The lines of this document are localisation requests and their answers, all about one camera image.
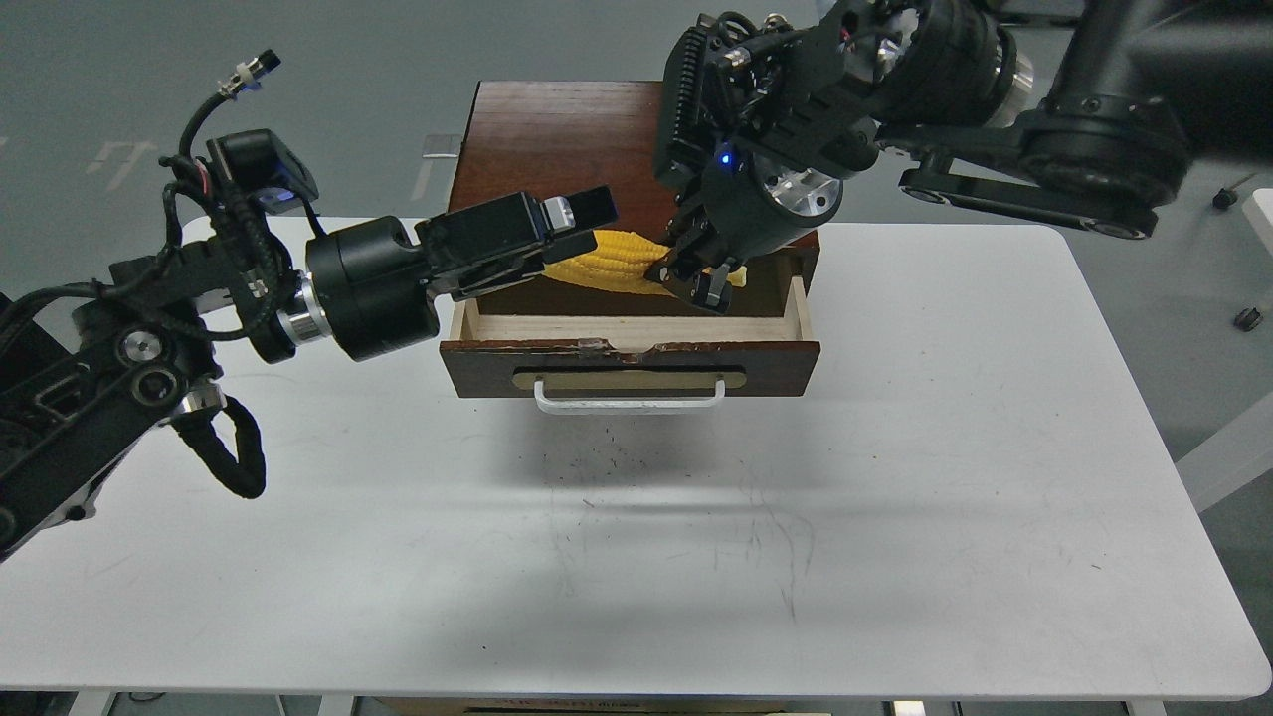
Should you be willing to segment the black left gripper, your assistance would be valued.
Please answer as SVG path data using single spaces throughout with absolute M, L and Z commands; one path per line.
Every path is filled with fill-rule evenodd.
M 355 361 L 440 334 L 438 296 L 454 302 L 540 275 L 549 250 L 594 250 L 617 220 L 608 185 L 541 201 L 514 192 L 415 224 L 381 217 L 314 237 L 306 273 L 326 333 Z

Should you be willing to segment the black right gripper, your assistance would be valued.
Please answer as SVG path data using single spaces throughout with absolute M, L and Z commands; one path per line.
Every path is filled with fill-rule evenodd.
M 830 220 L 844 185 L 721 141 L 700 171 L 673 187 L 677 213 L 656 240 L 667 254 L 645 269 L 645 280 L 700 311 L 728 313 L 732 270 Z

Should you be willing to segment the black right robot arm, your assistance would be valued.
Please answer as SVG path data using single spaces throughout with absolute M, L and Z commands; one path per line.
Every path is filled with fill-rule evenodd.
M 833 217 L 878 152 L 922 201 L 1144 240 L 1195 161 L 1270 168 L 1268 1 L 1087 1 L 1050 90 L 981 1 L 701 15 L 665 62 L 645 280 L 726 313 L 731 271 Z

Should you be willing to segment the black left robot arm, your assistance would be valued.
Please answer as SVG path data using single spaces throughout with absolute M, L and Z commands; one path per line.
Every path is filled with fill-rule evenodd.
M 518 285 L 596 247 L 617 218 L 608 187 L 538 199 L 513 192 L 406 231 L 381 217 L 326 232 L 312 173 L 267 127 L 193 140 L 220 104 L 257 90 L 280 59 L 264 50 L 197 110 L 162 190 L 154 257 L 115 262 L 112 282 L 70 282 L 3 302 L 3 555 L 95 513 L 101 485 L 146 431 L 171 426 L 242 498 L 267 489 L 250 409 L 218 381 L 216 343 L 250 340 L 278 363 L 332 338 L 365 361 L 440 334 L 434 299 Z

